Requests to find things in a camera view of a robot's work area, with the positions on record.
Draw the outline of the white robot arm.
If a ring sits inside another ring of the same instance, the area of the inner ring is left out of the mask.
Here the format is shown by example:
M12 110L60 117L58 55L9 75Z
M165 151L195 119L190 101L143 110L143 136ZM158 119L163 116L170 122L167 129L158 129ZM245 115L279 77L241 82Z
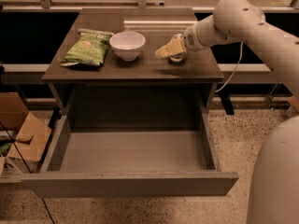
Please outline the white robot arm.
M245 43L278 80L299 96L299 37L265 20L263 12L248 0L220 0L209 17L187 27L155 51L158 59L215 45Z

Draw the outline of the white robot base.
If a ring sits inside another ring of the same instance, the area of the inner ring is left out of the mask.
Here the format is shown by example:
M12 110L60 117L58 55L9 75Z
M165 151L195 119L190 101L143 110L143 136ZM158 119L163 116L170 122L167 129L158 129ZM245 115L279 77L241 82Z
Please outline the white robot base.
M279 124L260 149L247 224L299 224L299 117Z

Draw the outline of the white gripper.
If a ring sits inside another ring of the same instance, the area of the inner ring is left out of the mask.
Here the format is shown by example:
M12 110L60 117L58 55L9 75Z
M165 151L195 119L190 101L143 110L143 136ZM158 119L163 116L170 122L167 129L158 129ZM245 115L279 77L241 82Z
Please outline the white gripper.
M201 38L200 25L195 23L186 28L183 33L183 39L185 47L190 51L198 51L204 49L206 46ZM168 42L166 45L155 51L155 57L157 59L170 58L171 56L171 42Z

